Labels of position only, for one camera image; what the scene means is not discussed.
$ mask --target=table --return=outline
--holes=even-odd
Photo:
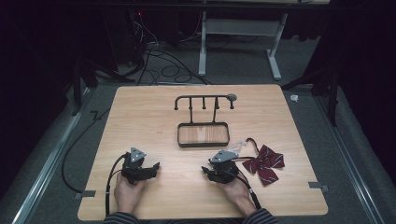
[[[275,216],[326,214],[328,207],[321,190],[309,188],[308,182],[317,182],[317,179],[279,86],[159,86],[117,90],[85,188],[94,190],[95,195],[82,199],[78,218],[105,218],[108,174],[115,160],[131,147],[148,154],[144,168],[161,163],[157,177],[148,181],[135,211],[139,218],[241,217],[201,169],[201,166],[210,167],[208,159],[219,148],[181,148],[177,144],[177,125],[190,121],[189,100],[179,100],[178,110],[174,109],[178,96],[229,93],[237,96],[234,110],[230,109],[229,102],[219,100],[217,121],[228,123],[230,145],[251,137],[259,147],[265,144],[284,154],[286,167],[275,169],[279,180],[267,187],[261,184],[257,174],[249,174],[241,161],[236,163],[247,176],[262,207]],[[214,102],[206,101],[207,108],[213,105]],[[212,120],[213,110],[203,110],[202,100],[193,100],[192,106],[194,122]],[[248,144],[240,156],[257,154],[253,145]],[[117,209],[112,194],[115,180],[111,182],[110,212]]]
[[[209,3],[211,0],[204,0],[204,3]],[[299,4],[303,1],[292,0],[225,0],[223,2],[238,2],[238,3],[277,3],[277,4]],[[327,5],[330,0],[313,0],[306,1],[312,5]],[[274,80],[280,80],[282,76],[276,62],[275,54],[277,46],[279,45],[280,37],[286,25],[288,13],[279,15],[277,21],[244,21],[244,20],[228,20],[228,19],[209,19],[204,11],[202,14],[202,29],[201,29],[201,49],[198,65],[198,74],[200,76],[206,75],[206,34],[226,34],[226,35],[266,35],[274,37],[274,45],[265,51],[265,54],[270,64]]]

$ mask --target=gray floor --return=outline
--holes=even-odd
[[[222,46],[224,42],[209,42],[209,46],[212,48],[207,50],[205,78],[212,84],[287,84],[304,73],[318,43],[317,40],[307,40],[305,42],[300,42],[297,39],[282,40],[276,53],[282,80],[274,81],[263,52],[265,48],[270,48],[272,39],[264,38],[251,42],[249,40],[252,40],[252,37],[236,36],[235,38],[238,41],[232,41],[220,49],[217,47]],[[178,48],[161,44],[159,49],[176,56],[191,71],[196,72],[198,70],[199,48],[192,44],[189,42],[189,46],[186,46],[186,43],[186,45],[180,45]],[[151,53],[159,55],[159,52],[156,51]],[[164,59],[149,57],[148,69],[150,70],[161,73],[162,69],[169,65],[171,64]],[[176,68],[169,67],[163,71],[165,75],[171,76]],[[146,85],[149,83],[155,84],[149,73],[143,76],[142,81]],[[163,82],[175,82],[175,78],[160,76],[157,83]],[[197,78],[193,78],[189,82],[201,84]],[[73,132],[71,132],[67,143],[65,143],[65,149],[70,148],[81,133],[92,123],[93,113],[91,111],[98,111],[101,114],[111,107],[117,87],[121,85],[125,84],[100,80],[99,87],[92,91],[91,99],[81,111],[81,117]],[[326,98],[312,97],[309,88],[310,86],[301,86],[290,91],[284,91],[284,95],[318,181],[329,188],[329,191],[323,192],[329,206],[329,213],[318,217],[279,217],[278,219],[281,223],[374,223],[367,215],[369,211],[366,211],[364,203],[362,203],[364,199],[360,198],[357,193],[359,186],[351,181],[353,176],[350,175],[350,167],[343,163],[344,158],[340,153],[340,144],[334,138],[334,127],[328,125],[326,116],[320,110],[319,104],[322,101],[326,102]],[[290,100],[291,94],[299,95],[298,103]],[[377,223],[393,223],[396,220],[395,188],[371,150],[359,123],[348,107],[342,90],[339,91],[337,100],[339,102],[336,111],[338,126],[335,130],[342,136],[343,146],[347,148],[348,153],[353,158],[354,166],[360,171],[359,175],[363,180],[364,187],[373,197],[374,206],[376,206],[382,218],[382,221],[379,220]],[[12,188],[0,202],[0,223],[11,223],[17,215],[48,157],[62,141],[64,132],[73,119],[71,117],[72,110],[73,104],[69,104],[54,121],[24,164]],[[67,157],[64,167],[66,178],[77,189],[84,189],[87,183],[105,125],[106,116],[95,122],[78,139]],[[80,199],[75,199],[76,193],[62,181],[60,163],[54,164],[54,167],[56,170],[50,176],[48,186],[44,188],[42,195],[38,195],[35,210],[30,213],[27,219],[30,220],[30,223],[80,223],[82,221],[78,220],[77,217]],[[164,221],[145,222],[163,223]]]

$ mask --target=striped sleeve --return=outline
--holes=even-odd
[[[139,220],[137,217],[132,216],[128,213],[116,212],[108,215],[104,222],[104,224],[138,224]]]
[[[243,224],[276,224],[278,221],[276,220],[267,209],[262,208],[254,213],[252,213],[247,219],[245,219]]]

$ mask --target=ribbon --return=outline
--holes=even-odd
[[[285,162],[283,161],[283,154],[275,153],[271,148],[266,145],[262,146],[262,149],[260,149],[259,156],[257,158],[252,158],[248,161],[244,161],[242,162],[242,164],[252,174],[256,174],[256,172],[258,172],[260,181],[264,186],[270,185],[279,179],[275,172],[272,170],[272,168],[285,167]]]

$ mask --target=white desk leg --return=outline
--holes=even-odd
[[[202,13],[201,51],[199,53],[199,76],[206,75],[206,12]]]
[[[279,25],[277,26],[277,29],[276,29],[274,46],[272,49],[267,50],[268,62],[270,63],[271,70],[272,70],[275,80],[280,80],[282,78],[280,75],[280,72],[279,72],[279,68],[277,67],[275,53],[276,53],[277,46],[279,45],[279,41],[280,41],[280,37],[282,36],[283,29],[285,28],[287,17],[288,17],[287,13],[282,15],[282,18],[280,19]]]

